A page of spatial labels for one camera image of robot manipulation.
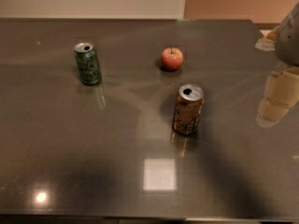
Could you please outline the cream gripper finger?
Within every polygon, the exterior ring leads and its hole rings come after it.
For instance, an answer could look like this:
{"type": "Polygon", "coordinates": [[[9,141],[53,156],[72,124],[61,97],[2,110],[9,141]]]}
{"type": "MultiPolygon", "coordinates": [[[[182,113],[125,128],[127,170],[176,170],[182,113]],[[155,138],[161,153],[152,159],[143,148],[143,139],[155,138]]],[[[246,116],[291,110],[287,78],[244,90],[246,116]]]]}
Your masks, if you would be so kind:
{"type": "Polygon", "coordinates": [[[271,72],[266,80],[256,122],[263,128],[279,123],[299,102],[299,67],[287,66],[280,72],[271,72]]]}
{"type": "Polygon", "coordinates": [[[272,30],[262,30],[263,37],[255,44],[255,48],[262,51],[274,51],[278,35],[278,27],[272,30]]]}

